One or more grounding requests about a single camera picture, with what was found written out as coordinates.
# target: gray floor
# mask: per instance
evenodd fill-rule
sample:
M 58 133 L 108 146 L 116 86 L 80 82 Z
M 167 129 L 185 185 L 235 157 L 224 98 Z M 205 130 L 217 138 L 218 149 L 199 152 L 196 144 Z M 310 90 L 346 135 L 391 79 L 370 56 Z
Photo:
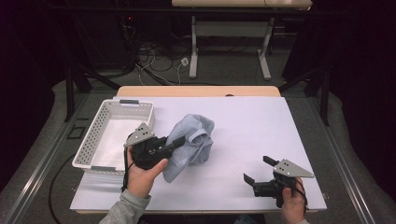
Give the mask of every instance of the gray floor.
M 274 42 L 273 54 L 267 57 L 273 77 L 271 81 L 264 81 L 261 75 L 256 52 L 261 45 L 260 40 L 210 38 L 204 43 L 205 47 L 200 50 L 198 78 L 189 79 L 188 67 L 181 67 L 179 73 L 183 85 L 202 82 L 280 86 L 283 83 L 280 76 L 292 39 L 277 38 Z M 183 50 L 181 47 L 175 49 L 176 52 Z M 169 59 L 160 57 L 157 49 L 154 52 L 158 59 L 152 67 L 157 70 L 169 67 Z M 155 73 L 177 81 L 179 59 L 174 62 L 171 69 Z M 136 70 L 113 80 L 121 85 L 158 85 L 144 73 L 139 80 Z M 66 112 L 65 85 L 62 82 L 53 88 L 56 100 L 51 115 L 20 169 L 0 194 L 0 223 L 54 223 L 48 207 L 50 181 L 58 167 L 76 150 L 79 141 L 67 139 L 67 135 L 74 125 L 89 126 L 85 118 L 96 112 L 102 100 L 116 93 L 97 80 L 91 80 L 91 83 L 91 94 L 76 91 L 77 112 L 68 123 L 63 122 Z M 307 219 L 312 223 L 396 223 L 395 202 L 374 182 L 349 143 L 341 102 L 331 95 L 331 126 L 325 127 L 318 117 L 318 98 L 305 98 L 303 87 L 304 83 L 301 83 L 284 92 L 283 96 L 288 100 L 321 190 L 328 196 L 328 210 L 308 214 Z M 71 200 L 72 188 L 77 184 L 74 181 L 81 175 L 81 171 L 71 167 L 69 162 L 55 182 L 53 207 L 62 223 L 97 223 L 103 217 L 78 215 L 68 209 L 70 203 L 64 203 Z M 279 213 L 266 214 L 265 218 L 267 223 L 280 223 Z

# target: person's hand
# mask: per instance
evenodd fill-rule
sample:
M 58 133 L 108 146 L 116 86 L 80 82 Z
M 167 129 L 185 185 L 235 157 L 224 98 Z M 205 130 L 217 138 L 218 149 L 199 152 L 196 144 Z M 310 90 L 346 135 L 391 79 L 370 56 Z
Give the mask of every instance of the person's hand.
M 303 180 L 300 177 L 296 177 L 296 188 L 301 192 L 304 192 Z M 282 191 L 283 205 L 282 205 L 282 220 L 285 224 L 296 224 L 304 220 L 304 197 L 300 193 L 294 191 L 291 192 L 290 188 L 284 188 Z
M 132 147 L 128 147 L 128 166 L 132 164 L 131 151 Z M 163 159 L 149 170 L 143 170 L 133 164 L 129 168 L 128 190 L 137 197 L 147 198 L 154 184 L 155 177 L 165 169 L 167 163 L 168 159 Z

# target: white plastic basket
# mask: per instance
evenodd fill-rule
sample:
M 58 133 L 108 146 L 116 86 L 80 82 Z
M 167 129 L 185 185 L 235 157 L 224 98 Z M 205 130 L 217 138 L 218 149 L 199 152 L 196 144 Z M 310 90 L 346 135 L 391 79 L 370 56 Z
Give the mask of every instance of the white plastic basket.
M 154 125 L 153 103 L 104 100 L 82 141 L 73 166 L 89 173 L 123 175 L 123 144 L 145 122 Z

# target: crumpled towel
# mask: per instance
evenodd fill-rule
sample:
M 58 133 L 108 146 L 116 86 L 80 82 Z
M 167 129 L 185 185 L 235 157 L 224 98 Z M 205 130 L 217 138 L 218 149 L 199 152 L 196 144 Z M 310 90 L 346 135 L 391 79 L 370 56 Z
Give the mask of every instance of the crumpled towel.
M 182 147 L 178 147 L 163 170 L 163 178 L 171 183 L 187 165 L 193 162 L 204 164 L 209 159 L 210 148 L 213 145 L 210 134 L 215 128 L 215 122 L 201 115 L 186 115 L 179 121 L 169 134 L 166 145 L 181 136 L 186 137 Z

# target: gray sleeve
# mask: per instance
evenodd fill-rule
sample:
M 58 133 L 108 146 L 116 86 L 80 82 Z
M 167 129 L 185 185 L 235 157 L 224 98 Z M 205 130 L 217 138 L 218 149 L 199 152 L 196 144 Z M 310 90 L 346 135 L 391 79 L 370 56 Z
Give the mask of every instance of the gray sleeve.
M 125 190 L 121 194 L 120 200 L 111 207 L 107 216 L 100 221 L 100 224 L 137 223 L 139 218 L 145 213 L 149 201 L 150 196 L 147 199 L 142 199 Z
M 303 221 L 301 221 L 301 222 L 299 222 L 297 224 L 309 224 L 309 222 L 306 219 L 304 219 Z

